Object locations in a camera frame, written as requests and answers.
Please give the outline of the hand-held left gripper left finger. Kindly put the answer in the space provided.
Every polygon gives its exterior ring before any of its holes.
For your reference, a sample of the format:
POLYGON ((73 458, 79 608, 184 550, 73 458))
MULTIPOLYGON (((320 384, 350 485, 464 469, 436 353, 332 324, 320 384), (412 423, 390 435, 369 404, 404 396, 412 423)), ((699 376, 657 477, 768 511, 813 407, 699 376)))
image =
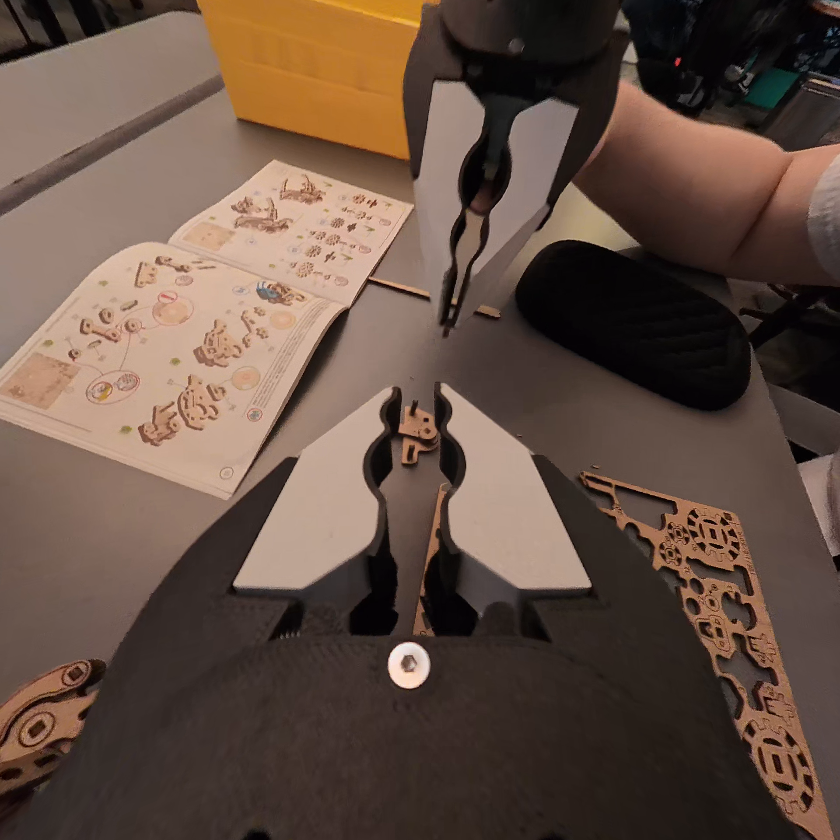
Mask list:
POLYGON ((233 581, 237 595, 330 606, 352 634, 389 635, 397 571, 382 482, 403 407, 386 387, 305 447, 233 581))

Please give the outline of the yellow plastic bin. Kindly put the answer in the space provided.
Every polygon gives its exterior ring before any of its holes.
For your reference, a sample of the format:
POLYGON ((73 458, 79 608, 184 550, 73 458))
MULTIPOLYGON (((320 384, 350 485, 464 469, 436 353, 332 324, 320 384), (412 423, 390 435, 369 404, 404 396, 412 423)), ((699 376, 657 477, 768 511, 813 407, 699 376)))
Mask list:
POLYGON ((199 1, 238 119, 408 159, 421 1, 199 1))

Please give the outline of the small wooden model assembly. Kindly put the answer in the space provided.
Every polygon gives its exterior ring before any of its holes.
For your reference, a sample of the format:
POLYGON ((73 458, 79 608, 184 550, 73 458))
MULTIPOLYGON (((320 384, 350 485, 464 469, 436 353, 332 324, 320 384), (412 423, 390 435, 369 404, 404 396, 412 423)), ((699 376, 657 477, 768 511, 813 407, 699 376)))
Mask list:
POLYGON ((434 414, 420 407, 417 399, 405 407, 397 433, 402 439, 404 467, 414 467, 422 455, 438 450, 440 436, 434 414))

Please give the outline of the open instruction booklet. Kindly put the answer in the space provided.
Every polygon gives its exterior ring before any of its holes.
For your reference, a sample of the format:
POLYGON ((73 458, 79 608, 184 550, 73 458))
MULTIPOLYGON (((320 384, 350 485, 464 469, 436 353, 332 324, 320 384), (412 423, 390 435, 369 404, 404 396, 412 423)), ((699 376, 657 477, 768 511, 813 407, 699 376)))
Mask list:
POLYGON ((2 419, 230 498, 413 209, 268 163, 86 276, 2 367, 2 419))

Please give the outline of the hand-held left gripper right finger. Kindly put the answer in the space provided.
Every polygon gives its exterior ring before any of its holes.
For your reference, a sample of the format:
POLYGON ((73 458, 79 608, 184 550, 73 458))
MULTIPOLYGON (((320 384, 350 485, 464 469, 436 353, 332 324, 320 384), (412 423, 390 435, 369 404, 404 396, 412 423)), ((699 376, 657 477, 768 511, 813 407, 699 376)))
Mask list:
POLYGON ((471 635, 488 608, 592 593, 592 580, 535 454, 437 382, 434 417, 445 483, 436 507, 434 635, 471 635))

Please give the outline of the wooden laser-cut parts sheet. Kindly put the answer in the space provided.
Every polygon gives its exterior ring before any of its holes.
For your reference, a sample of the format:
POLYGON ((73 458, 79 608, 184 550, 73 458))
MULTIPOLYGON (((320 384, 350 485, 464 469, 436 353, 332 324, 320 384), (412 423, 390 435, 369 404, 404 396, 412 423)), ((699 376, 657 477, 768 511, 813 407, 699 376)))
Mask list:
POLYGON ((792 695, 739 518, 719 508, 662 496, 592 472, 580 474, 592 494, 609 500, 602 512, 623 532, 635 531, 654 571, 665 575, 692 626, 706 685, 714 676, 735 699, 731 713, 740 743, 785 817, 810 838, 834 838, 824 790, 792 695))

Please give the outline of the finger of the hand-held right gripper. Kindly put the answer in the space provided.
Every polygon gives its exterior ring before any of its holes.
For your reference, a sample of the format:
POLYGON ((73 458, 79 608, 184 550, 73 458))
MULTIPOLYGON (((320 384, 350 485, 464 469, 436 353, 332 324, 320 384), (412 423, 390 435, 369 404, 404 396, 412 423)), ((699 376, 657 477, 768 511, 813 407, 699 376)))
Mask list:
POLYGON ((505 296, 509 265, 550 215, 553 184, 578 115, 571 103, 537 103, 497 134, 497 160, 479 165, 480 184, 455 226, 445 334, 505 296))
POLYGON ((453 303, 455 251, 466 220, 461 181, 484 121, 483 105, 463 81, 434 82, 414 197, 424 276, 438 323, 456 323, 458 318, 453 303))

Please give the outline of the person's right forearm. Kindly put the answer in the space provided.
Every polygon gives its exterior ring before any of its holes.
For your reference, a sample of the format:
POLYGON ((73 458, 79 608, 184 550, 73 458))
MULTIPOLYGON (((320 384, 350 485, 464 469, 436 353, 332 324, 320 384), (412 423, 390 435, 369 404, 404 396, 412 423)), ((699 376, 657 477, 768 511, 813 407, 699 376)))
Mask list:
POLYGON ((574 184, 646 251, 737 280, 838 287, 807 213, 838 144, 787 152, 754 133, 677 114, 621 81, 574 184))

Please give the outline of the thin wooden stick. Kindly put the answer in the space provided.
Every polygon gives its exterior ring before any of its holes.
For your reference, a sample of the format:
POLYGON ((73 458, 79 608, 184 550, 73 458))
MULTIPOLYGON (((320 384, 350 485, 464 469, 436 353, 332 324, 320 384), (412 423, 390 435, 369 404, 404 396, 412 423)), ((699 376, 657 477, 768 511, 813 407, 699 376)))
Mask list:
MULTIPOLYGON (((421 298, 426 301, 431 301, 432 297, 429 291, 411 287, 403 283, 391 281, 391 280, 384 280, 378 277, 370 276, 367 279, 368 284, 374 284, 378 287, 387 288, 393 291, 397 291, 399 293, 412 296, 414 298, 421 298)), ((475 311, 475 314, 479 314, 480 316, 498 320, 501 318, 501 312, 498 309, 489 307, 489 306, 479 306, 478 309, 475 311)))

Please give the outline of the large partly assembled wooden model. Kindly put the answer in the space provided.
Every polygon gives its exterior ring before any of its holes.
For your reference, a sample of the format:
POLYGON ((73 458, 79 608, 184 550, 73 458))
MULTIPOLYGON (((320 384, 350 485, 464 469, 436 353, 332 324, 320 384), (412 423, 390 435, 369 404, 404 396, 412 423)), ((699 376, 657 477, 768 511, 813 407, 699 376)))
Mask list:
POLYGON ((1 707, 1 796, 46 781, 67 756, 98 696, 107 666, 77 659, 39 675, 1 707))

